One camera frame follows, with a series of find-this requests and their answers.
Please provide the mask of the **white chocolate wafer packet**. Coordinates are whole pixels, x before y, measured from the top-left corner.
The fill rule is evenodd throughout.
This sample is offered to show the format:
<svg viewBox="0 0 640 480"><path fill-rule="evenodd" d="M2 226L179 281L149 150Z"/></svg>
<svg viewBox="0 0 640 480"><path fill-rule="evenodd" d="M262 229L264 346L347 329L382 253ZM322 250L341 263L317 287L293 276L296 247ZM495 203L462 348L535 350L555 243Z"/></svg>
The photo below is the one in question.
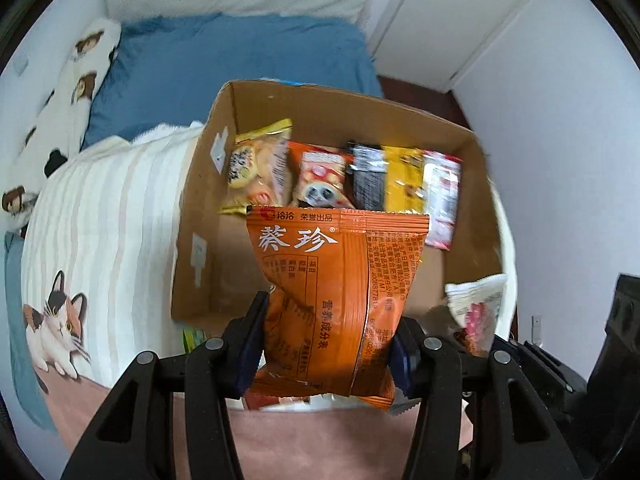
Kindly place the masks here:
<svg viewBox="0 0 640 480"><path fill-rule="evenodd" d="M463 344L472 356L487 356L495 337L506 274L475 282L446 284L446 305L463 333Z"/></svg>

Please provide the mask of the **orange snack packet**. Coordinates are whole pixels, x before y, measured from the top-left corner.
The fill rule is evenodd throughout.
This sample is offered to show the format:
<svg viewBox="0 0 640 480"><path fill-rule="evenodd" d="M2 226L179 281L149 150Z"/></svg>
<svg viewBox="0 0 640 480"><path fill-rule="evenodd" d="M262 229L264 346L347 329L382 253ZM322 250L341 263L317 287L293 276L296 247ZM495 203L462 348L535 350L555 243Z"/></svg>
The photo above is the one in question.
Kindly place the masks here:
<svg viewBox="0 0 640 480"><path fill-rule="evenodd" d="M356 396L386 410L387 367L421 260L423 214L261 206L246 217L258 266L273 289L264 322L265 396Z"/></svg>

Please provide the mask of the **red white snack packet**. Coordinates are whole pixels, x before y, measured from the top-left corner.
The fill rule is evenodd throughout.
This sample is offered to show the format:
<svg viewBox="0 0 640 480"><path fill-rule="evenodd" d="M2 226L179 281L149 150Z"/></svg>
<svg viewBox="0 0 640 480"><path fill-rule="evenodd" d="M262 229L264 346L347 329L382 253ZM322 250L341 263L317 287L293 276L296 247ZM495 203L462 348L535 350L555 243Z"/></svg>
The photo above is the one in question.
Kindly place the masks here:
<svg viewBox="0 0 640 480"><path fill-rule="evenodd" d="M424 152L424 214L430 217L425 243L449 250L456 226L461 160L434 151Z"/></svg>

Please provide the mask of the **yellow black noodle packet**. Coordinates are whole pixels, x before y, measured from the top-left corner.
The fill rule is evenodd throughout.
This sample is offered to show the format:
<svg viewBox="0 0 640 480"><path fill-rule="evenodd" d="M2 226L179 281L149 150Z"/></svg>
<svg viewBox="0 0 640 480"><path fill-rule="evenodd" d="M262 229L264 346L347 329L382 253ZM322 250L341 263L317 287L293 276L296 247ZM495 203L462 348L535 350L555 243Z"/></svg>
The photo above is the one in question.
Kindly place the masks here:
<svg viewBox="0 0 640 480"><path fill-rule="evenodd" d="M420 148L352 144L348 174L358 209L423 214L424 153Z"/></svg>

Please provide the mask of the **blue cardboard box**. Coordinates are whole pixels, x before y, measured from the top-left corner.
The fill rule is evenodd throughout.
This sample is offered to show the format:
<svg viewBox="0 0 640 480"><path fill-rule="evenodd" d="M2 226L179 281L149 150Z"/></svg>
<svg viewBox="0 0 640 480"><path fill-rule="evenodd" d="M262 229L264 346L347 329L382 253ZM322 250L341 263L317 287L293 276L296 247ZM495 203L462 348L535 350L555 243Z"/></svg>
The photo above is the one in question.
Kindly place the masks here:
<svg viewBox="0 0 640 480"><path fill-rule="evenodd" d="M180 200L170 314L224 327L268 286L262 259L302 278L314 258L341 261L330 223L356 208L345 146L376 145L398 179L376 198L430 216L405 310L436 306L447 285L501 272L485 157L465 128L394 102L336 89L231 81L193 152Z"/></svg>

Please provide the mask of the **striped blanket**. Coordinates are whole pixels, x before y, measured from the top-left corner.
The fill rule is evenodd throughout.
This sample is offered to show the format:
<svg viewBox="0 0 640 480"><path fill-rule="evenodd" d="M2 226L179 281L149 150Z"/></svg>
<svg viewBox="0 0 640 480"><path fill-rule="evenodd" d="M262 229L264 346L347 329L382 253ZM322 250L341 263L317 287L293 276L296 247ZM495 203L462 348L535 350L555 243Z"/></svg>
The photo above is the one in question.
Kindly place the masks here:
<svg viewBox="0 0 640 480"><path fill-rule="evenodd" d="M141 351L181 353L171 291L181 196L203 128L109 136L49 178L22 255L35 368L111 387Z"/></svg>

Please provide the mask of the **yellow cracker bag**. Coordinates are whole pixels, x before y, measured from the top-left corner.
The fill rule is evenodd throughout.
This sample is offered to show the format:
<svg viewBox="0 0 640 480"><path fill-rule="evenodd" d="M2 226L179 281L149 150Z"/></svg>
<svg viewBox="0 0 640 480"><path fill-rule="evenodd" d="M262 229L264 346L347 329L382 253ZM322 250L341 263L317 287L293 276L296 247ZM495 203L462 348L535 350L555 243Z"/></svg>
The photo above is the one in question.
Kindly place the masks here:
<svg viewBox="0 0 640 480"><path fill-rule="evenodd" d="M292 129L292 120L285 118L235 138L221 214L247 214L254 206L285 205L291 183L288 141Z"/></svg>

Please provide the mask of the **bear print long pillow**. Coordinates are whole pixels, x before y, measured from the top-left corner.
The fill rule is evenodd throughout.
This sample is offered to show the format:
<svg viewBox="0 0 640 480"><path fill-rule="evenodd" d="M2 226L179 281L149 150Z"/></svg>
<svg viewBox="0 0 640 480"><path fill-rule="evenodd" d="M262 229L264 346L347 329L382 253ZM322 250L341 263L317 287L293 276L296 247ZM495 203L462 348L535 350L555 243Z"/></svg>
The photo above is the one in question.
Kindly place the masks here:
<svg viewBox="0 0 640 480"><path fill-rule="evenodd" d="M3 185L1 210L9 229L27 226L49 177L79 154L91 105L114 61L122 25L97 18L82 33L65 61L58 83L37 115Z"/></svg>

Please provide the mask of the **orange panda biscuit packet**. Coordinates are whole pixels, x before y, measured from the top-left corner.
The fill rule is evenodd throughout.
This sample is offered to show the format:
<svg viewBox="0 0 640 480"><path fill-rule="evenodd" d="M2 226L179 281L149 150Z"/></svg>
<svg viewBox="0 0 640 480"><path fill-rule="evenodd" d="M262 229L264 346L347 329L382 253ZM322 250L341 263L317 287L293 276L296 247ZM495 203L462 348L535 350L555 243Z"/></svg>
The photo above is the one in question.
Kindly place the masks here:
<svg viewBox="0 0 640 480"><path fill-rule="evenodd" d="M321 146L288 142L295 183L291 205L300 208L352 209L345 191L352 156Z"/></svg>

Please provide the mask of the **blue pillow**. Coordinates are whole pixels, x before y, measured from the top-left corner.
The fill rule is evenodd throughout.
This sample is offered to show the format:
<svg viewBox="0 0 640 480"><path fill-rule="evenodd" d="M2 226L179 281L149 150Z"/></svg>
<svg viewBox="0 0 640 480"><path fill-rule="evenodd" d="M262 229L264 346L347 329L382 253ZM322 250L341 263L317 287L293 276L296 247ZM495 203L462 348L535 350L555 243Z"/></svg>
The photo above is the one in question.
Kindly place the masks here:
<svg viewBox="0 0 640 480"><path fill-rule="evenodd" d="M257 79L383 94L366 38L341 18L149 18L122 25L84 144L108 136L131 141L158 124L206 122L228 81Z"/></svg>

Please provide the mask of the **white door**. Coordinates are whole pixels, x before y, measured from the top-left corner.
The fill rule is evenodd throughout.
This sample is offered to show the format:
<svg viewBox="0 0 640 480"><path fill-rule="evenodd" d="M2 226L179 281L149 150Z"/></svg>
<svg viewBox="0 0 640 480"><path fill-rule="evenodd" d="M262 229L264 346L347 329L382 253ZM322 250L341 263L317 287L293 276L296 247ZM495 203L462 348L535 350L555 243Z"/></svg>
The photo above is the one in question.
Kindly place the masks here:
<svg viewBox="0 0 640 480"><path fill-rule="evenodd" d="M370 38L378 73L446 93L529 0L390 0Z"/></svg>

